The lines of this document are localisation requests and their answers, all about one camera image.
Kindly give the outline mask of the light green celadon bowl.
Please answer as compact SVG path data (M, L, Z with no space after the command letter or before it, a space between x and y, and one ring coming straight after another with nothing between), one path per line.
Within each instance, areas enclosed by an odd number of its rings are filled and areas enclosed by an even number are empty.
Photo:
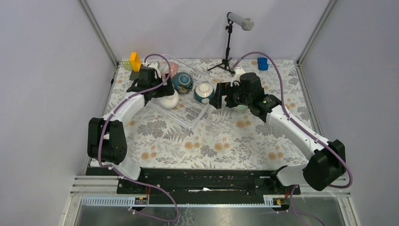
M233 109L234 109L235 111L237 111L237 112L242 112L242 111L247 110L248 107L245 106L245 105L238 105L238 106L233 107Z

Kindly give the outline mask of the white ribbed bowl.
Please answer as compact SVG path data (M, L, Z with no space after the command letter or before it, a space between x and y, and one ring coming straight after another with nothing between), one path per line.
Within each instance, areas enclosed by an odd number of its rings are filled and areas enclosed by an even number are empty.
M163 109L170 110L177 106L179 102L179 94L174 90L173 95L160 97L157 101Z

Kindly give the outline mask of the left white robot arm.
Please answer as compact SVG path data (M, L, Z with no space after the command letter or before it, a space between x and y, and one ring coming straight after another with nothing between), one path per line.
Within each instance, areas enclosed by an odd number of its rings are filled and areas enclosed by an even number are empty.
M88 156L97 160L101 167L129 178L128 188L136 194L145 190L146 181L140 177L141 168L127 157L125 128L152 99L167 110L176 107L179 102L171 79L161 76L157 63L141 67L138 78L122 101L103 117L92 118L88 123Z

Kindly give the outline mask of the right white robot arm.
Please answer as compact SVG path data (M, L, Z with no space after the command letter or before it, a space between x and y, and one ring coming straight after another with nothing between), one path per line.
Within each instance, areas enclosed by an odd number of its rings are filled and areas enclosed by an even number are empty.
M339 140L330 141L293 116L282 101L265 94L260 78L255 73L244 73L233 82L220 82L209 103L216 109L226 102L228 108L246 106L263 122L281 132L308 160L305 165L283 166L271 175L270 188L281 194L288 186L308 184L322 191L346 172L345 147Z

